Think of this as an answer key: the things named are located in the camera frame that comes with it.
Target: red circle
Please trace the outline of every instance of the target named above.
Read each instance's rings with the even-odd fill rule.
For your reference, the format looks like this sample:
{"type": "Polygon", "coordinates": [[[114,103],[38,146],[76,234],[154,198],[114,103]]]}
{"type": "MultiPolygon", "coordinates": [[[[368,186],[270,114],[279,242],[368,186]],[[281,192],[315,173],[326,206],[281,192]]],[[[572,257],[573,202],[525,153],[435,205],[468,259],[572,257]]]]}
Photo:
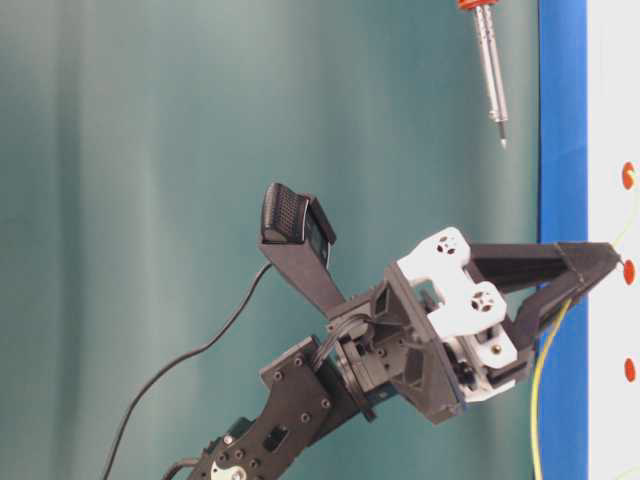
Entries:
{"type": "Polygon", "coordinates": [[[631,285],[636,278],[636,266],[631,260],[624,262],[624,281],[631,285]]]}
{"type": "Polygon", "coordinates": [[[631,162],[627,162],[624,164],[622,168],[622,184],[624,188],[630,190],[633,187],[635,180],[635,169],[633,168],[633,164],[631,162]]]}
{"type": "Polygon", "coordinates": [[[629,382],[633,382],[636,379],[636,366],[633,364],[633,360],[627,358],[624,362],[624,374],[629,382]]]}

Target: metal screwdriver shaft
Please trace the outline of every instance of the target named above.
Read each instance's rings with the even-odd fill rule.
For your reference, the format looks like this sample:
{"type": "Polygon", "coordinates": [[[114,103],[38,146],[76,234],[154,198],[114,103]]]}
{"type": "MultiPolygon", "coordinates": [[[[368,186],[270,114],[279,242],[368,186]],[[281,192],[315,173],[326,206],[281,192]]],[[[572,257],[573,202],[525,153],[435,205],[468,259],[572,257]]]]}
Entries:
{"type": "Polygon", "coordinates": [[[507,100],[502,83],[498,46],[490,6],[496,2],[497,0],[458,0],[458,5],[463,10],[473,11],[480,48],[480,60],[487,87],[487,96],[489,97],[489,118],[498,125],[500,143],[503,148],[506,148],[506,123],[509,120],[509,114],[507,112],[507,100]]]}

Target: green backdrop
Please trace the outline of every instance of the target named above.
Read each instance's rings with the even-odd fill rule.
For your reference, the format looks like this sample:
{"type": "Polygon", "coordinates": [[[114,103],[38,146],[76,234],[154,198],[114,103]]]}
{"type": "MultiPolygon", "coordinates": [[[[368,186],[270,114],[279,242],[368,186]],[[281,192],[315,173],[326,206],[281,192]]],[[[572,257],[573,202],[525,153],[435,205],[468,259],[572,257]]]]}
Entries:
{"type": "MultiPolygon", "coordinates": [[[[263,262],[266,186],[317,194],[346,295],[419,240],[535,241],[535,2],[495,9],[512,121],[487,120],[454,0],[3,0],[0,465],[97,478],[123,410],[263,262]]],[[[143,400],[114,479],[159,479],[266,399],[323,318],[270,272],[213,351],[143,400]]],[[[526,479],[526,385],[433,427],[400,398],[288,479],[526,479]]]]}

